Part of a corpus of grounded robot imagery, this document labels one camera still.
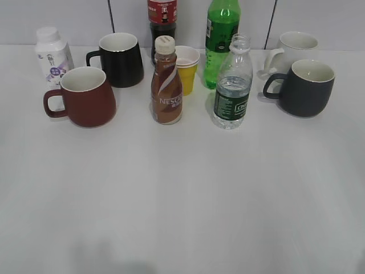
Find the black mug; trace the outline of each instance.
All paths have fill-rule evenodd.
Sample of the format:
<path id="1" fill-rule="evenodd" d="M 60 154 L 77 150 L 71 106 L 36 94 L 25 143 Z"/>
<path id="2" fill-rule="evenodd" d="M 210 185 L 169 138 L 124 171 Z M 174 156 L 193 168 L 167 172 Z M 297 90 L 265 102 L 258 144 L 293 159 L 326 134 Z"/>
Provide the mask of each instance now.
<path id="1" fill-rule="evenodd" d="M 268 93 L 271 83 L 277 79 L 284 82 L 278 94 Z M 300 117 L 312 117 L 321 113 L 330 99 L 335 73 L 326 64 L 314 60 L 299 60 L 291 65 L 288 74 L 274 74 L 267 80 L 263 94 L 279 99 L 287 112 Z"/>
<path id="2" fill-rule="evenodd" d="M 90 58 L 100 56 L 102 69 L 114 87 L 131 87 L 144 77 L 141 51 L 137 38 L 129 33 L 112 33 L 99 42 L 99 50 L 86 55 Z"/>

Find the green plastic bottle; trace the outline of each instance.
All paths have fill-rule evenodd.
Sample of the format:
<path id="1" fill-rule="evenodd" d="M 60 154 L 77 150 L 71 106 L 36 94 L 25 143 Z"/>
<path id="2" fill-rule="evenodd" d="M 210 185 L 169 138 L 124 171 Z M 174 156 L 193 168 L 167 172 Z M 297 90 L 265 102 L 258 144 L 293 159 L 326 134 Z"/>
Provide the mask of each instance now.
<path id="1" fill-rule="evenodd" d="M 206 27 L 205 85 L 209 89 L 217 86 L 220 67 L 229 53 L 229 45 L 238 33 L 241 8 L 238 0 L 213 0 L 208 10 Z"/>

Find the paper cup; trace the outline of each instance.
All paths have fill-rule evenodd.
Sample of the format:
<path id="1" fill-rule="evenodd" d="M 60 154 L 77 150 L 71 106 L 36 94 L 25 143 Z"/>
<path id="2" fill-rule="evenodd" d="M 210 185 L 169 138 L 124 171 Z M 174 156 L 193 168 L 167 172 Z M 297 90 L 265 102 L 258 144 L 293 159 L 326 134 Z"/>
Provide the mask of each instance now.
<path id="1" fill-rule="evenodd" d="M 195 73 L 198 68 L 200 53 L 187 46 L 177 46 L 177 69 L 182 82 L 184 96 L 189 95 L 193 91 Z"/>

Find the mug handle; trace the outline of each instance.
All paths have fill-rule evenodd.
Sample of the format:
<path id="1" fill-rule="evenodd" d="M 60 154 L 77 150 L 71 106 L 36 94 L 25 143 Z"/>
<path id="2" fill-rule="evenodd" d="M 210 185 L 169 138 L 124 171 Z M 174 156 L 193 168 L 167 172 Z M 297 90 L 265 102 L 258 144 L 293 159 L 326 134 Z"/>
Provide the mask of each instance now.
<path id="1" fill-rule="evenodd" d="M 278 54 L 282 54 L 284 53 L 284 49 L 280 48 L 280 49 L 274 49 L 274 50 L 270 50 L 269 55 L 266 57 L 265 59 L 265 65 L 263 67 L 263 70 L 266 72 L 270 72 L 270 67 L 271 67 L 271 63 L 273 62 L 273 59 L 276 55 Z"/>
<path id="2" fill-rule="evenodd" d="M 66 110 L 61 111 L 51 111 L 50 107 L 48 105 L 48 99 L 50 99 L 53 96 L 62 96 L 61 90 L 50 90 L 46 92 L 46 94 L 43 97 L 43 106 L 46 114 L 51 118 L 61 118 L 67 116 Z"/>
<path id="3" fill-rule="evenodd" d="M 92 51 L 86 54 L 86 66 L 90 67 L 90 59 L 96 56 L 100 56 L 100 50 Z"/>
<path id="4" fill-rule="evenodd" d="M 286 74 L 282 74 L 282 73 L 277 73 L 272 75 L 269 80 L 267 80 L 265 86 L 263 87 L 263 94 L 265 97 L 269 98 L 269 99 L 279 99 L 280 98 L 280 94 L 278 93 L 269 93 L 267 90 L 269 89 L 271 83 L 277 79 L 287 79 L 287 75 Z"/>

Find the bottle cap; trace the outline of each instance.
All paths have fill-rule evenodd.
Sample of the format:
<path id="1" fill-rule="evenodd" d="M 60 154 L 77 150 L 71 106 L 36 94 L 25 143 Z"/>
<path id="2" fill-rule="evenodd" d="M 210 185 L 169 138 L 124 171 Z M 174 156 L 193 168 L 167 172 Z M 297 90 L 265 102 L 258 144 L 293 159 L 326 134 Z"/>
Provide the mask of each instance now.
<path id="1" fill-rule="evenodd" d="M 36 31 L 38 41 L 42 43 L 52 43 L 61 39 L 55 27 L 42 27 Z"/>
<path id="2" fill-rule="evenodd" d="M 158 54 L 172 54 L 175 52 L 175 39 L 167 35 L 157 37 L 155 40 L 155 48 Z"/>

